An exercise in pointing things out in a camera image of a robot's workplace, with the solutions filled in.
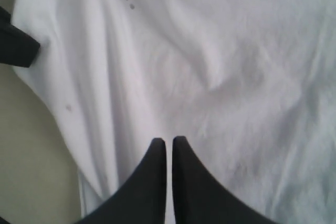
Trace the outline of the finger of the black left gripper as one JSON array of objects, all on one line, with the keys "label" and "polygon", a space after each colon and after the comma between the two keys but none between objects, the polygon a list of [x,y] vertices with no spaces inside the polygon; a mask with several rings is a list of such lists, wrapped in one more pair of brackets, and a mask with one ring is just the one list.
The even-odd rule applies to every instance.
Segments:
[{"label": "finger of the black left gripper", "polygon": [[11,15],[1,7],[0,62],[29,68],[40,50],[40,43],[11,24]]}]

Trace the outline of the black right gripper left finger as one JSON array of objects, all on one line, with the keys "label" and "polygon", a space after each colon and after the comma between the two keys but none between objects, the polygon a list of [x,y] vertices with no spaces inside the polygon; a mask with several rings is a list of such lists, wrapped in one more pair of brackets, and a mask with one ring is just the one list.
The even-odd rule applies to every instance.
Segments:
[{"label": "black right gripper left finger", "polygon": [[161,138],[155,138],[120,189],[78,223],[164,223],[165,211],[166,145]]}]

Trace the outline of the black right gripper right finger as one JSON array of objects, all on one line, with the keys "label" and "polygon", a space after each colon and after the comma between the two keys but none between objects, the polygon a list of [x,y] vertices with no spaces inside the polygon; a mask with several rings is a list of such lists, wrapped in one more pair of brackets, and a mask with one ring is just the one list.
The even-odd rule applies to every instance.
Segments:
[{"label": "black right gripper right finger", "polygon": [[226,190],[202,164],[186,137],[174,138],[172,155],[176,223],[274,223]]}]

